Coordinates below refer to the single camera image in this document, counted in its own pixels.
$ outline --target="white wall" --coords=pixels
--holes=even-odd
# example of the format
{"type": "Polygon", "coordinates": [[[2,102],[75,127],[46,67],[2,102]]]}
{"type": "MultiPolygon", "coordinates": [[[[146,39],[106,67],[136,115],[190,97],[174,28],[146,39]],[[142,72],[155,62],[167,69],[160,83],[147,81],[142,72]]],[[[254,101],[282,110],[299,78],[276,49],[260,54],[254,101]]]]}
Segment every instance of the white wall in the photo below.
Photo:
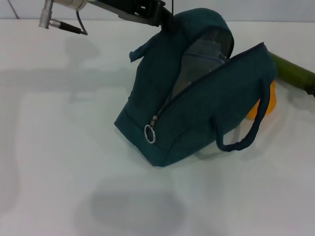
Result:
{"type": "MultiPolygon", "coordinates": [[[[315,0],[174,0],[175,12],[206,7],[229,21],[307,21],[315,22],[315,0]]],[[[11,0],[21,18],[38,18],[44,0],[11,0]]],[[[6,0],[0,3],[0,18],[12,17],[6,0]]],[[[55,4],[54,17],[75,19],[75,13],[55,4]]],[[[83,19],[115,20],[117,16],[88,4],[83,19]]]]}

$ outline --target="white table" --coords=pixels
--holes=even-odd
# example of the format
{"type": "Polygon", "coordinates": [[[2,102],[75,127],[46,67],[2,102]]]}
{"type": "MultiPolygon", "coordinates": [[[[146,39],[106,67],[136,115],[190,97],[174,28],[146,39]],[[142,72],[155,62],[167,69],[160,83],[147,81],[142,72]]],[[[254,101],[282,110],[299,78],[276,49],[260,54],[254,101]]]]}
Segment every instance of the white table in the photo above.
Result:
{"type": "MultiPolygon", "coordinates": [[[[128,54],[159,29],[84,23],[88,37],[0,21],[0,236],[315,234],[314,98],[277,84],[252,147],[154,168],[113,122],[139,63],[128,54]]],[[[228,24],[234,54],[264,41],[314,70],[315,23],[228,24]]]]}

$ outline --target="zipper pull ring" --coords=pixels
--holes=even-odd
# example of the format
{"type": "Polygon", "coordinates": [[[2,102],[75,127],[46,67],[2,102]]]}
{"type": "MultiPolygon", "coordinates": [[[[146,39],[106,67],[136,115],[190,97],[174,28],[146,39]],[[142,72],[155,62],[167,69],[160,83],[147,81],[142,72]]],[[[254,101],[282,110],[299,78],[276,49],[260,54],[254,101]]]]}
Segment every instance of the zipper pull ring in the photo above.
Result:
{"type": "Polygon", "coordinates": [[[156,142],[156,134],[153,130],[153,127],[154,127],[154,124],[157,121],[157,119],[158,119],[157,116],[153,116],[152,120],[150,122],[150,125],[147,124],[144,127],[144,136],[146,137],[149,144],[153,144],[156,142]]]}

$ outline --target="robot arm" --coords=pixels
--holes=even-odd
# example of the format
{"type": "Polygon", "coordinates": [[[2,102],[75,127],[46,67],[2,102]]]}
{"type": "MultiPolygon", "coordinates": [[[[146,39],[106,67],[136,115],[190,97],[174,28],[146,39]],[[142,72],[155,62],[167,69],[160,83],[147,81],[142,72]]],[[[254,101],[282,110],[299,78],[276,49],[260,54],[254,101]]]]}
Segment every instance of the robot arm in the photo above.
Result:
{"type": "Polygon", "coordinates": [[[173,31],[176,26],[173,21],[173,14],[164,6],[161,0],[45,0],[45,5],[39,21],[39,26],[48,29],[49,26],[57,27],[62,30],[86,34],[78,11],[83,9],[87,3],[101,7],[105,10],[117,14],[121,19],[143,23],[151,26],[162,26],[173,31]],[[53,4],[58,3],[77,11],[80,28],[71,26],[67,23],[52,18],[53,4]]]}

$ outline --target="zipper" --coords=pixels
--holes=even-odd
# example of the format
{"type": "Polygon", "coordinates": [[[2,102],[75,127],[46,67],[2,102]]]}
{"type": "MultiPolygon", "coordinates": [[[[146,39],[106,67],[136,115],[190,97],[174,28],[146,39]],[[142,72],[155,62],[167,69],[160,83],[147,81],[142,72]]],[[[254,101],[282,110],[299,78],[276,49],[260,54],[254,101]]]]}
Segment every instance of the zipper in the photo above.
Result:
{"type": "Polygon", "coordinates": [[[145,134],[145,137],[147,139],[147,141],[150,143],[150,144],[153,144],[155,143],[156,141],[156,135],[155,135],[155,132],[154,132],[154,126],[156,125],[157,121],[159,120],[159,118],[161,117],[161,115],[163,115],[163,113],[172,105],[174,104],[180,97],[183,96],[183,94],[185,94],[186,92],[188,92],[190,89],[194,88],[195,86],[197,86],[199,83],[201,83],[202,81],[204,81],[209,75],[214,75],[218,72],[220,72],[221,70],[225,69],[227,66],[231,65],[232,63],[234,63],[238,58],[240,57],[243,57],[249,53],[251,53],[252,51],[254,51],[255,49],[261,47],[261,45],[264,45],[264,43],[260,43],[258,45],[256,45],[255,47],[245,51],[245,52],[242,52],[234,57],[232,57],[230,59],[230,61],[226,62],[225,64],[219,66],[218,68],[214,69],[213,71],[209,72],[208,74],[202,76],[200,79],[198,79],[196,82],[192,83],[191,85],[189,85],[188,87],[186,87],[185,89],[183,89],[176,97],[174,97],[173,99],[171,99],[168,103],[164,103],[160,110],[158,111],[157,115],[154,115],[151,119],[151,122],[150,122],[150,125],[146,125],[145,128],[144,128],[144,134],[145,134]],[[153,139],[150,141],[149,140],[149,137],[148,137],[148,129],[151,130],[152,132],[152,135],[153,135],[153,139]]]}

